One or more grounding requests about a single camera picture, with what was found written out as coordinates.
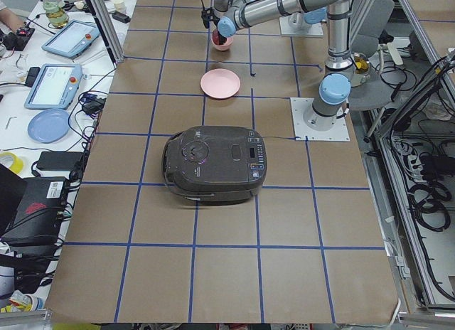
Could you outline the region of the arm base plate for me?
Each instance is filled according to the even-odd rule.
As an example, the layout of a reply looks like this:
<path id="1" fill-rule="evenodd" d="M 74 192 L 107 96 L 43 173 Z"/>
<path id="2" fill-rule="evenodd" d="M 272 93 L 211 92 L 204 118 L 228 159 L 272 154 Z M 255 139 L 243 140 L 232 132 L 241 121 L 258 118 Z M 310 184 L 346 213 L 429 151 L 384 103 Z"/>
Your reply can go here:
<path id="1" fill-rule="evenodd" d="M 322 21 L 324 19 L 316 19 L 316 23 L 308 23 L 302 13 L 282 16 L 279 18 L 281 35 L 288 37 L 322 38 Z"/>
<path id="2" fill-rule="evenodd" d="M 349 142 L 346 116 L 340 107 L 332 117 L 322 117 L 313 109 L 313 98 L 291 97 L 294 138 L 297 141 Z"/>

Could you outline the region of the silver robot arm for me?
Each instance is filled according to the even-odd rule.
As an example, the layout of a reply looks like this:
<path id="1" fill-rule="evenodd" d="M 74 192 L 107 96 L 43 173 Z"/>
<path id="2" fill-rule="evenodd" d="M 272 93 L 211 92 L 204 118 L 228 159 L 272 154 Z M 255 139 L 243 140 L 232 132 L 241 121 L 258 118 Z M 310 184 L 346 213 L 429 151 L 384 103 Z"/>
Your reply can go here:
<path id="1" fill-rule="evenodd" d="M 351 19 L 354 0 L 213 0 L 202 13 L 205 26 L 215 24 L 220 41 L 237 31 L 278 19 L 283 36 L 317 38 L 320 24 L 326 22 L 326 74 L 353 77 Z"/>

